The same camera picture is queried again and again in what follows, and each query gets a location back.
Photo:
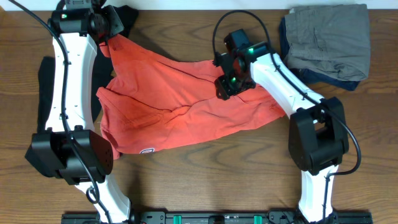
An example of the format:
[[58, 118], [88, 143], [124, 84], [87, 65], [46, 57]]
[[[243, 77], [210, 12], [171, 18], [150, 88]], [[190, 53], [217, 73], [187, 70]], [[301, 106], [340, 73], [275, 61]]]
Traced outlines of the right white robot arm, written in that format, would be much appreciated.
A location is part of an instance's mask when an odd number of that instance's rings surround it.
[[227, 51], [215, 54], [223, 74], [215, 81], [216, 95], [228, 100], [263, 87], [289, 117], [288, 148], [301, 170], [298, 209], [307, 223], [332, 223], [332, 173], [348, 150], [348, 137], [339, 125], [344, 109], [336, 98], [324, 99], [303, 84], [265, 42], [253, 44], [242, 29], [224, 38]]

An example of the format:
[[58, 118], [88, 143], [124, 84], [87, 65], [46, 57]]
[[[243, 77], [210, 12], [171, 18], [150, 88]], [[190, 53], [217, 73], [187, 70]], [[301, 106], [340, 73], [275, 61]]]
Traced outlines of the red orange t-shirt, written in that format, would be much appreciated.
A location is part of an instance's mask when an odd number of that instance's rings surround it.
[[212, 141], [284, 116], [260, 86], [219, 99], [214, 82], [222, 71], [209, 60], [177, 62], [121, 35], [101, 51], [116, 73], [96, 93], [101, 134], [115, 159]]

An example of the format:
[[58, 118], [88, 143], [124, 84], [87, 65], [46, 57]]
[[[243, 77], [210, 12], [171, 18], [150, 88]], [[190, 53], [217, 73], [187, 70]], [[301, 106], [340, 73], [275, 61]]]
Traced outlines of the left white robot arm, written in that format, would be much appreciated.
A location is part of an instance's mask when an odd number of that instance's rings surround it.
[[53, 37], [55, 77], [49, 117], [29, 151], [43, 175], [82, 191], [96, 215], [65, 215], [64, 223], [129, 223], [131, 203], [111, 171], [110, 143], [95, 133], [91, 114], [93, 65], [100, 43], [124, 27], [104, 1], [66, 1], [44, 23]]

